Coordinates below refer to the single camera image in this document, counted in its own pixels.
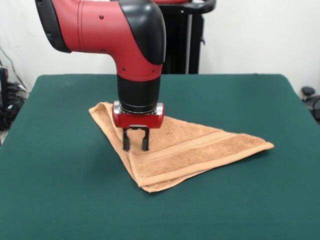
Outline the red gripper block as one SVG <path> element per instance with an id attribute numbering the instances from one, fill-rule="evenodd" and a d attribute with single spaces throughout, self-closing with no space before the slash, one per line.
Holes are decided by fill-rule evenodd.
<path id="1" fill-rule="evenodd" d="M 151 113 L 129 113 L 124 111 L 120 102 L 112 104 L 112 119 L 117 128 L 122 128 L 123 150 L 130 150 L 130 138 L 128 131 L 130 128 L 142 128 L 144 137 L 142 138 L 142 150 L 149 150 L 150 129 L 159 129 L 165 116 L 165 105 L 158 102 L 156 108 Z"/>

